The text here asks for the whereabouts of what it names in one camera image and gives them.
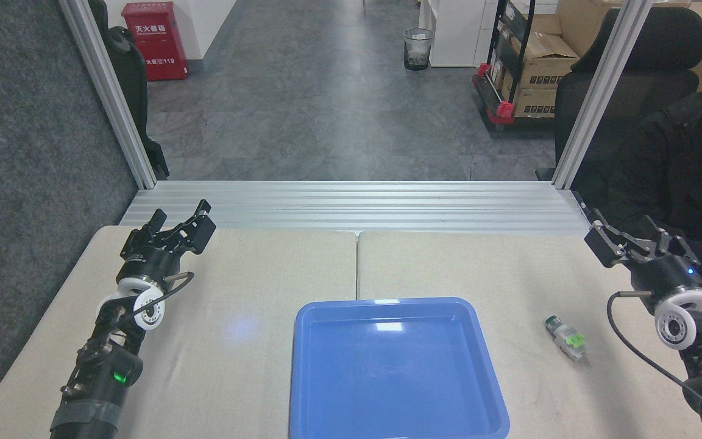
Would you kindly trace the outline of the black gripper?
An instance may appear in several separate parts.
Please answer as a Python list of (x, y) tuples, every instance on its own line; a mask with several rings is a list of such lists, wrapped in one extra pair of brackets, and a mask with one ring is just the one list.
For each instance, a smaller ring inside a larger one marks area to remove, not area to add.
[(167, 214), (156, 209), (142, 228), (132, 230), (122, 247), (124, 264), (119, 279), (147, 278), (161, 288), (172, 288), (174, 281), (165, 278), (179, 273), (183, 252), (203, 253), (216, 225), (209, 216), (211, 204), (201, 199), (192, 217), (167, 231), (161, 229)]
[(590, 230), (588, 247), (607, 268), (630, 263), (631, 284), (636, 291), (649, 291), (645, 303), (658, 303), (681, 291), (702, 291), (701, 266), (686, 239), (668, 232), (650, 216), (642, 219), (644, 238), (632, 236), (610, 225), (598, 210), (584, 212)]

